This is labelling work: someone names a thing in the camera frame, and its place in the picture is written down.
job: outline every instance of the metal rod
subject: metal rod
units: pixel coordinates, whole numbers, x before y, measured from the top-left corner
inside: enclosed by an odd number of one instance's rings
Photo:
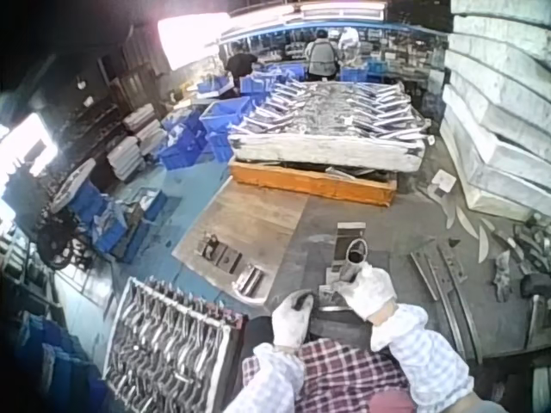
[[[435,301],[438,301],[438,294],[436,293],[436,291],[434,291],[434,288],[429,283],[429,279],[427,278],[427,275],[424,273],[423,268],[421,267],[421,264],[419,263],[418,259],[415,257],[415,255],[413,253],[410,253],[410,258],[412,259],[413,264],[417,268],[417,271],[421,274],[421,277],[423,277],[424,284],[429,289],[430,296]]]

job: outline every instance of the metal rack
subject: metal rack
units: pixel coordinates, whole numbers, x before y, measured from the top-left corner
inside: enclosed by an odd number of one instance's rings
[[[163,282],[130,278],[103,378],[133,412],[219,411],[242,322],[239,314]]]

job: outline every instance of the gray shirt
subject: gray shirt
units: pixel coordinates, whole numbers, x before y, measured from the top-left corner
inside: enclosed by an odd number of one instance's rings
[[[337,73],[337,49],[328,39],[316,39],[309,43],[304,54],[308,73],[318,76]]]

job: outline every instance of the metal bar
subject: metal bar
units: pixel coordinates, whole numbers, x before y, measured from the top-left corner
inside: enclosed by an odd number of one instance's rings
[[[455,271],[449,267],[448,261],[445,259],[443,251],[440,248],[440,245],[438,245],[438,250],[440,251],[442,258],[446,263],[446,267],[448,267],[448,272],[449,272],[449,276],[451,277],[451,282],[454,284],[455,292],[457,293],[457,297],[459,298],[461,311],[463,311],[463,316],[465,316],[465,320],[467,320],[468,334],[471,336],[471,342],[473,343],[474,358],[476,359],[476,362],[478,364],[482,364],[484,353],[482,350],[482,344],[480,342],[479,332],[476,329],[476,324],[474,323],[473,313],[471,312],[471,309],[468,306],[467,300],[463,296],[463,291],[461,290],[459,277],[457,276]]]
[[[438,294],[436,293],[436,291],[434,291],[434,288],[429,283],[429,279],[427,278],[427,275],[424,273],[423,268],[421,267],[421,264],[419,263],[418,259],[415,257],[415,255],[413,253],[410,253],[410,258],[412,259],[413,264],[417,268],[417,271],[421,274],[421,277],[423,277],[424,284],[429,289],[430,296],[435,301],[438,301]]]
[[[461,338],[461,331],[459,330],[459,325],[457,324],[457,319],[455,318],[454,310],[453,308],[451,308],[451,304],[449,303],[448,294],[446,294],[443,291],[442,284],[438,279],[438,275],[436,274],[436,270],[435,270],[434,264],[432,263],[432,260],[429,258],[429,256],[426,253],[424,254],[424,257],[426,258],[427,263],[429,264],[430,273],[432,274],[432,278],[434,278],[434,282],[436,283],[436,288],[438,289],[438,293],[442,298],[442,305],[446,313],[446,318],[448,319],[449,327],[451,329],[451,334],[454,337],[455,349],[457,350],[457,353],[459,353],[461,358],[463,360],[466,360],[465,346],[463,345],[463,340]]]

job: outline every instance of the fluorescent light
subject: fluorescent light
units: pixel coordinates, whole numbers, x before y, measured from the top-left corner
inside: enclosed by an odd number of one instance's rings
[[[164,54],[174,71],[184,65],[218,53],[213,43],[227,30],[227,13],[180,15],[158,23]]]
[[[352,3],[316,3],[316,4],[305,4],[300,6],[300,10],[327,10],[327,9],[371,9],[371,10],[384,10],[386,8],[386,3],[376,3],[376,2],[352,2]]]
[[[381,11],[378,15],[304,15],[304,20],[324,20],[324,19],[351,19],[351,20],[375,20],[382,22],[385,19]]]
[[[265,23],[280,18],[283,15],[294,13],[294,6],[278,6],[271,9],[254,11],[245,15],[237,15],[230,20],[230,27],[247,27]]]

